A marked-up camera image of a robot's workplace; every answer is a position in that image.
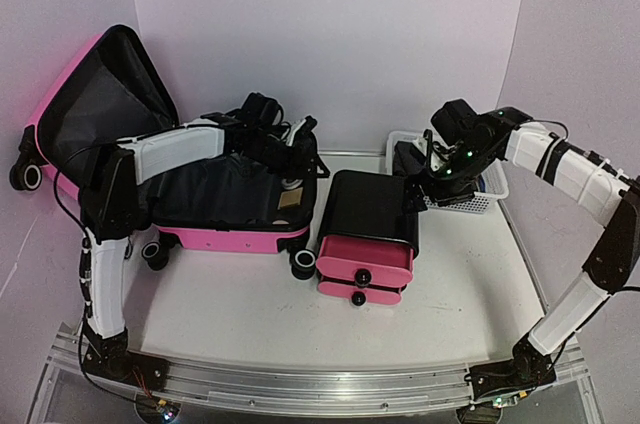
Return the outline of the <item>black dotted cloth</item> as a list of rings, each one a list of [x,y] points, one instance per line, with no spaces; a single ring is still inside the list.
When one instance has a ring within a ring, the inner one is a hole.
[[[391,173],[418,182],[427,167],[426,155],[412,142],[398,141],[393,150]]]

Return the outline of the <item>tan square box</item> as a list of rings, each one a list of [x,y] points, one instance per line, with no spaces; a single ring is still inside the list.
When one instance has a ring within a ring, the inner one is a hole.
[[[282,192],[278,202],[278,209],[281,210],[299,206],[302,202],[303,192],[304,190],[302,188]]]

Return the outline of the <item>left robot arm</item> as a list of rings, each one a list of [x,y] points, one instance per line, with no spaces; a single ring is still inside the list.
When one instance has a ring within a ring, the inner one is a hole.
[[[130,236],[157,228],[158,238],[143,249],[154,269],[175,246],[304,254],[317,183],[330,174],[316,125],[309,116],[287,122],[275,99],[254,92],[232,111],[81,151],[84,325],[103,343],[94,361],[110,379],[123,381],[135,367],[132,355],[110,342],[127,335],[122,288]]]

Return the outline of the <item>round white black tape roll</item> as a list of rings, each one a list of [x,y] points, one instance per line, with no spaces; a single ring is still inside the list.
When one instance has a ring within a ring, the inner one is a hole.
[[[296,178],[296,179],[286,178],[281,181],[281,185],[285,191],[295,190],[301,187],[303,183],[304,183],[304,180],[302,178]]]

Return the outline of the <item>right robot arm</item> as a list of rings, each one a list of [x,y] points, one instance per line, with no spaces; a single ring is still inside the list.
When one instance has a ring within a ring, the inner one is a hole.
[[[628,291],[639,260],[639,181],[548,126],[514,107],[479,114],[458,99],[445,103],[430,128],[401,143],[396,153],[411,211],[471,201],[480,175],[500,160],[559,190],[602,227],[578,277],[505,362],[503,377],[514,387],[549,370],[551,353],[611,297]]]

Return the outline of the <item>pink hard-shell suitcase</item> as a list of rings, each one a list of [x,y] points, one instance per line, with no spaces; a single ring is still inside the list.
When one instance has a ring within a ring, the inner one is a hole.
[[[18,191],[32,192],[44,177],[50,177],[56,189],[79,203],[83,149],[185,123],[135,31],[115,25],[74,57],[32,115],[9,172],[10,184]],[[148,229],[153,236],[141,248],[144,261],[144,246],[159,235],[153,226],[137,231]],[[310,229],[304,254],[293,257],[282,251],[300,280],[311,278],[316,270],[309,236]]]

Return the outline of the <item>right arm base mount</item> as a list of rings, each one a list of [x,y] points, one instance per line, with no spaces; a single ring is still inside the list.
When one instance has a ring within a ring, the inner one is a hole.
[[[472,366],[464,380],[472,387],[473,400],[484,402],[498,397],[508,398],[521,392],[530,393],[553,384],[556,373],[550,364],[543,364],[540,370],[523,377],[511,361],[498,361]]]

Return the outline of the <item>black and pink drawer organizer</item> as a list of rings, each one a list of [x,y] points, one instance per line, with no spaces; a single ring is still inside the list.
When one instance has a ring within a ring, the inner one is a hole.
[[[337,172],[317,239],[320,293],[356,307],[399,304],[419,254],[419,219],[405,207],[404,179]]]

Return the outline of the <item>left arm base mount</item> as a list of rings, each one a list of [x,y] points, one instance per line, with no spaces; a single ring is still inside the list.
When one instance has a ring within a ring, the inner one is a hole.
[[[166,387],[170,367],[167,359],[128,350],[101,357],[92,347],[81,356],[82,370],[91,377],[150,392],[163,391]]]

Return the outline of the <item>white perforated plastic basket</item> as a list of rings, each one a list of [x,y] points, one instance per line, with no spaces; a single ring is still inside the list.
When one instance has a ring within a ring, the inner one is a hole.
[[[414,131],[391,131],[388,134],[385,147],[384,172],[393,174],[394,151],[398,142],[412,144],[422,135]],[[488,208],[499,200],[506,199],[509,195],[509,187],[505,172],[499,160],[494,161],[480,176],[478,189],[471,200],[462,203],[438,207],[429,199],[425,201],[428,208],[441,208],[442,210],[459,211],[472,214],[484,214]]]

